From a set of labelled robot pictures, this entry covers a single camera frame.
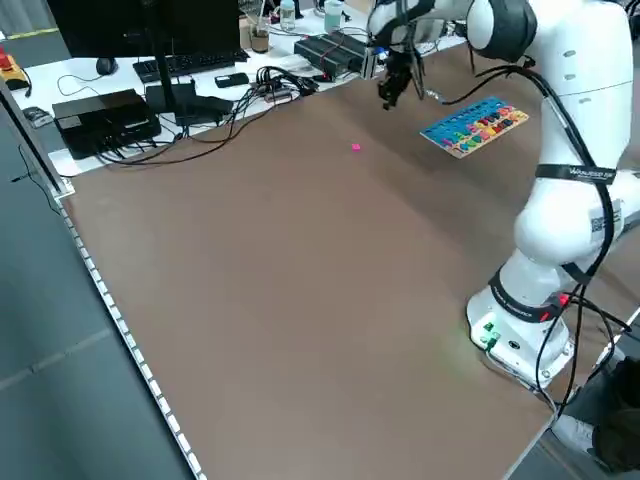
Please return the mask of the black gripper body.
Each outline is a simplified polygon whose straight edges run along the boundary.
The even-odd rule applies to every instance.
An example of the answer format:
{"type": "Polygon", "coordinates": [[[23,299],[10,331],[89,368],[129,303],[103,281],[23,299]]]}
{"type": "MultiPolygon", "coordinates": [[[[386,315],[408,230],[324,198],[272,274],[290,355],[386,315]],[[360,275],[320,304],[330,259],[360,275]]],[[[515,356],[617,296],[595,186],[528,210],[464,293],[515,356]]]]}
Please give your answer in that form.
{"type": "Polygon", "coordinates": [[[385,60],[385,88],[406,88],[419,85],[419,54],[417,52],[389,52],[385,60]]]}

